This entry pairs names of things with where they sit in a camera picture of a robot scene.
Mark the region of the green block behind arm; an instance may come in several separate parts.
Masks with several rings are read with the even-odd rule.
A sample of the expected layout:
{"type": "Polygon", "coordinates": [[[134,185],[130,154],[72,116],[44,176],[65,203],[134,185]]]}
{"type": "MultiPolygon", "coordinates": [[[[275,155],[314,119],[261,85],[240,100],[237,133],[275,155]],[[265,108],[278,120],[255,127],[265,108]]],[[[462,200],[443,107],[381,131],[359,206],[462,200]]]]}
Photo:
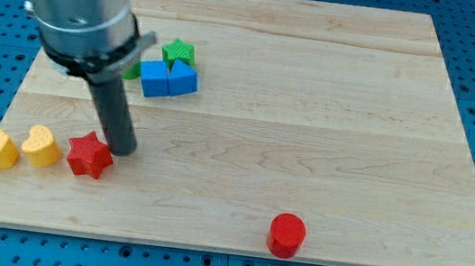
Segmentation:
{"type": "Polygon", "coordinates": [[[129,69],[127,69],[125,72],[123,72],[121,74],[121,77],[123,79],[130,79],[130,80],[138,78],[141,75],[140,67],[141,67],[141,63],[138,61],[129,69]]]}

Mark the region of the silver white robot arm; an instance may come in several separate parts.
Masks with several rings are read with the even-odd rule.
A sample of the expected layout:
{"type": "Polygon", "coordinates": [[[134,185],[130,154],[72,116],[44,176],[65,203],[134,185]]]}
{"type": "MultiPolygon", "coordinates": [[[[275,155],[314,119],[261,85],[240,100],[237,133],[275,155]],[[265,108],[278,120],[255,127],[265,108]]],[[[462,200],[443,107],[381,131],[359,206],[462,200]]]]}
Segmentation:
{"type": "Polygon", "coordinates": [[[157,40],[139,32],[130,0],[28,0],[25,8],[50,59],[93,83],[118,79],[157,40]]]}

